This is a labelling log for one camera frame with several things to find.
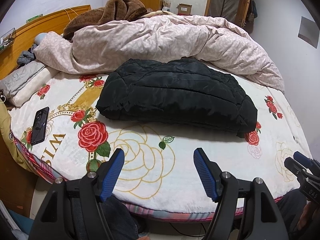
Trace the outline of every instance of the floor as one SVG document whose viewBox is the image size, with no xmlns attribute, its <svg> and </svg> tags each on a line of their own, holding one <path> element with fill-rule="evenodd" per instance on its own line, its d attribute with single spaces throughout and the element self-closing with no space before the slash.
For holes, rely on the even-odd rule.
<svg viewBox="0 0 320 240">
<path fill-rule="evenodd" d="M 31 204 L 31 211 L 30 211 L 31 219 L 34 219 L 36 217 L 36 214 L 50 186 L 51 186 L 50 183 L 46 182 L 42 178 L 38 178 L 36 189 L 33 194 L 32 204 Z M 203 236 L 204 234 L 204 230 L 201 224 L 198 224 L 198 223 L 173 224 L 173 226 L 181 233 L 184 233 L 186 235 L 196 236 L 196 237 L 183 236 L 179 234 L 175 229 L 173 229 L 169 223 L 166 223 L 166 222 L 148 220 L 147 224 L 149 228 L 148 235 L 151 240 L 191 240 L 191 239 L 195 240 L 195 239 L 202 239 L 202 237 L 197 237 L 197 236 Z M 208 228 L 209 223 L 204 223 L 204 226 L 205 228 Z M 231 233 L 229 240 L 236 240 L 237 234 L 238 234 L 237 230 L 234 230 Z"/>
</svg>

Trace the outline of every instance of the bed frame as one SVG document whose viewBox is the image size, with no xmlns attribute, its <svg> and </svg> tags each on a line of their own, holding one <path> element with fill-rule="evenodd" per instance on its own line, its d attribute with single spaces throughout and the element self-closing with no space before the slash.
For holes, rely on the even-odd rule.
<svg viewBox="0 0 320 240">
<path fill-rule="evenodd" d="M 18 56 L 32 46 L 39 33 L 54 31 L 61 34 L 76 13 L 88 10 L 91 10 L 90 5 L 73 7 L 72 10 L 67 8 L 40 17 L 16 30 L 14 44 L 0 54 L 0 79 L 17 68 Z M 29 217 L 38 176 L 20 167 L 12 157 L 0 133 L 0 199 L 7 208 Z"/>
</svg>

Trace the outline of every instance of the blue gripper pad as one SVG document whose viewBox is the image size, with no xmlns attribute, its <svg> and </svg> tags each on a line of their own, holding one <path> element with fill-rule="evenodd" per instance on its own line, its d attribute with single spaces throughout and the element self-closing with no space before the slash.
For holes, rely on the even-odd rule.
<svg viewBox="0 0 320 240">
<path fill-rule="evenodd" d="M 113 189 L 118 180 L 119 174 L 124 164 L 124 152 L 120 150 L 113 164 L 111 165 L 107 175 L 104 177 L 102 182 L 102 191 L 100 199 L 105 202 L 113 192 Z"/>
<path fill-rule="evenodd" d="M 304 156 L 300 152 L 295 152 L 293 154 L 293 159 L 296 160 L 298 163 L 300 163 L 302 166 L 304 166 L 307 169 L 310 169 L 312 166 L 310 159 L 308 157 Z"/>
<path fill-rule="evenodd" d="M 204 190 L 209 198 L 213 201 L 218 199 L 218 194 L 216 190 L 216 182 L 213 179 L 211 172 L 209 171 L 207 165 L 205 164 L 204 159 L 202 158 L 199 150 L 196 149 L 193 152 L 193 162 L 198 171 L 199 177 L 201 179 Z"/>
</svg>

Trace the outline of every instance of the wire basket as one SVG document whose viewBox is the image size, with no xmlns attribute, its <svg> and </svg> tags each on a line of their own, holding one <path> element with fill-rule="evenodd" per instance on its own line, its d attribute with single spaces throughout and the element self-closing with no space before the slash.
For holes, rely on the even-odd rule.
<svg viewBox="0 0 320 240">
<path fill-rule="evenodd" d="M 16 36 L 16 29 L 13 28 L 0 37 L 0 54 L 14 43 Z"/>
</svg>

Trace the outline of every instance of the gold flower outline print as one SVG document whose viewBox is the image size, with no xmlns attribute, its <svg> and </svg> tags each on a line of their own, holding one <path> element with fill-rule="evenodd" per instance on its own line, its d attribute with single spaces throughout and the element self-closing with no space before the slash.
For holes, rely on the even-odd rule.
<svg viewBox="0 0 320 240">
<path fill-rule="evenodd" d="M 284 142 L 276 142 L 275 164 L 278 172 L 283 176 L 285 182 L 293 181 L 295 175 L 284 166 L 284 160 L 288 157 L 293 158 L 293 151 Z"/>
<path fill-rule="evenodd" d="M 289 112 L 291 118 L 293 119 L 294 124 L 295 124 L 297 127 L 300 128 L 301 125 L 300 125 L 300 123 L 299 123 L 299 121 L 298 121 L 297 116 L 295 115 L 294 111 L 292 110 L 291 106 L 288 106 L 287 109 L 288 109 L 288 112 Z"/>
<path fill-rule="evenodd" d="M 121 148 L 125 154 L 115 190 L 128 192 L 140 199 L 154 197 L 163 178 L 173 170 L 175 155 L 172 148 L 167 144 L 165 149 L 161 149 L 158 144 L 162 138 L 146 125 L 110 132 L 108 141 L 111 152 Z"/>
</svg>

